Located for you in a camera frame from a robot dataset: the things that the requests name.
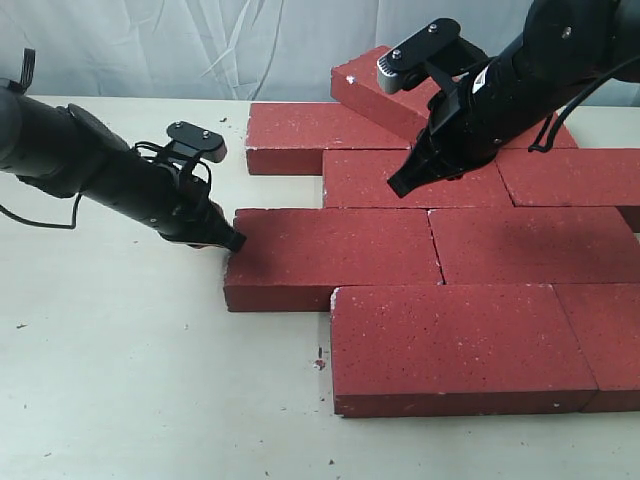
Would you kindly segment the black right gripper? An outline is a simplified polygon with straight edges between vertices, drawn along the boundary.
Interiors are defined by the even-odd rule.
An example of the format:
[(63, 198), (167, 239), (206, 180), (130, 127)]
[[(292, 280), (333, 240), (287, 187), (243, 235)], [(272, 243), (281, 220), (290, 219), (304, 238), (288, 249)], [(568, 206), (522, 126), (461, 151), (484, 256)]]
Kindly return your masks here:
[(482, 69), (453, 86), (430, 100), (427, 126), (404, 164), (388, 180), (399, 197), (484, 167), (530, 128), (528, 85), (513, 75)]

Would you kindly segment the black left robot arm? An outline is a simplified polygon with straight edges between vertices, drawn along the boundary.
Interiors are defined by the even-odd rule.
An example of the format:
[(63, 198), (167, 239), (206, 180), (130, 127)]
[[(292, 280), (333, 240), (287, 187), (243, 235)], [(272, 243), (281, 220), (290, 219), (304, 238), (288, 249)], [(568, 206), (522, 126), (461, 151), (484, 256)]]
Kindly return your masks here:
[(211, 200), (212, 179), (194, 173), (225, 158), (221, 135), (177, 121), (164, 146), (128, 145), (76, 104), (52, 107), (27, 97), (35, 58), (25, 49), (19, 80), (1, 82), (3, 172), (55, 198), (89, 198), (169, 242), (241, 250), (246, 237)]

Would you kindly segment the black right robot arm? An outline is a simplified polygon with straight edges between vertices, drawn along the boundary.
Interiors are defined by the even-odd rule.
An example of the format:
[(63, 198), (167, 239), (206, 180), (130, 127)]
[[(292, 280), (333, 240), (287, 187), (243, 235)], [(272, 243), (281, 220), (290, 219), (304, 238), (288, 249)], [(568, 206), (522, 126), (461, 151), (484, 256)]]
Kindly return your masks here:
[(496, 56), (464, 39), (457, 21), (436, 19), (377, 61), (388, 94), (427, 79), (439, 87), (427, 124), (388, 180), (400, 198), (484, 167), (535, 125), (528, 149), (546, 153), (566, 118), (604, 83), (638, 82), (639, 4), (535, 1), (522, 33)]

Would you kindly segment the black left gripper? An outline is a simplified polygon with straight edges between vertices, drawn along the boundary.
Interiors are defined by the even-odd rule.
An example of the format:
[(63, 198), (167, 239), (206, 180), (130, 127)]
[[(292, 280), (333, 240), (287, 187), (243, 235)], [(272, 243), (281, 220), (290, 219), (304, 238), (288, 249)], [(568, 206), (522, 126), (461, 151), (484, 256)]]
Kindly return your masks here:
[(143, 222), (172, 243), (200, 250), (211, 246), (239, 252), (246, 236), (225, 218), (209, 198), (211, 182), (177, 169), (159, 168), (163, 176), (150, 187), (151, 210)]

